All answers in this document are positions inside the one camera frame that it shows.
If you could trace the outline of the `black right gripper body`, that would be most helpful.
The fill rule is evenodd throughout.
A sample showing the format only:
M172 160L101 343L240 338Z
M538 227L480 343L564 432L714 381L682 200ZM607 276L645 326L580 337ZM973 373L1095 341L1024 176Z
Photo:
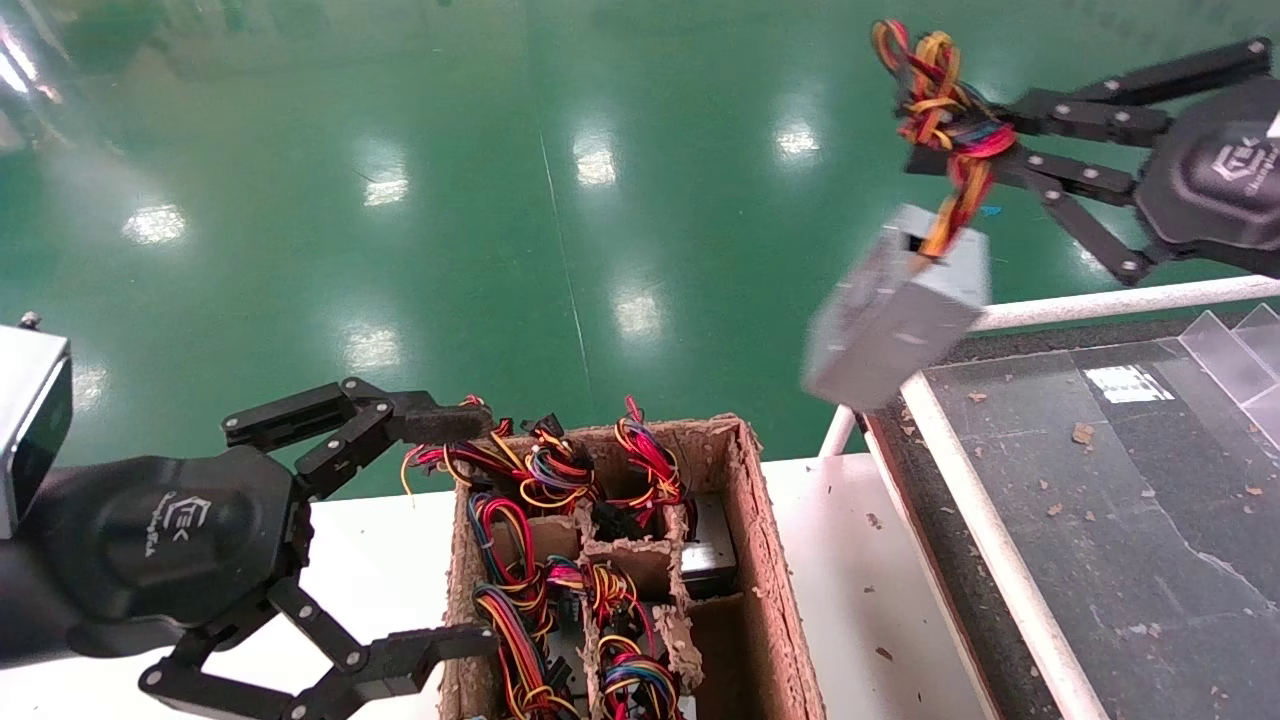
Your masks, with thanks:
M1185 108L1135 187L1152 243L1251 274L1279 273L1279 81L1265 76Z

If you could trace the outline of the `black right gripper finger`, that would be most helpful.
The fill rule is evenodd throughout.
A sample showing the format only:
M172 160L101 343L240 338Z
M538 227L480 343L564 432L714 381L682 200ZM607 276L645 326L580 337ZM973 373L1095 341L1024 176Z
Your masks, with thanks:
M1260 120L1274 104L1272 53L1270 38L1248 38L1071 91L1030 88L1000 115L1020 135L1151 149L1174 131Z
M1116 282L1133 287L1149 274L1153 254L1125 245L1078 201L1089 199L1115 208L1134 208L1137 181L1129 173L1053 154L1030 152L1020 145L988 158L986 165L992 183L1018 187L1036 196L1044 213Z

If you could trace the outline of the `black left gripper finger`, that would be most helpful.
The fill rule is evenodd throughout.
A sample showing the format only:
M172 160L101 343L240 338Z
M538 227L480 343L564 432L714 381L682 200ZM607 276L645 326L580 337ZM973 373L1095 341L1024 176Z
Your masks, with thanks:
M484 405L439 405L426 391L387 392L358 377L233 413L221 423L228 446L265 454L319 438L294 464L306 500L330 497L394 445L453 445L481 439L495 427Z
M289 694L204 670L224 644L247 639L276 616L330 662L311 687ZM287 578L184 632L169 655L142 673L138 688L169 708L201 717L349 719L370 702L421 693L444 661L493 656L498 648L495 633L476 624L398 632L360 644L294 578Z

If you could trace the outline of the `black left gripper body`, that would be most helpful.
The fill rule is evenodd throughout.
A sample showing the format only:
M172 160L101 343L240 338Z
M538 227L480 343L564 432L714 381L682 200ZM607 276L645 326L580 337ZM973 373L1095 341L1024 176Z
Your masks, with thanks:
M312 533L293 474L250 446L52 469L26 515L26 656L131 657L225 626L238 642Z

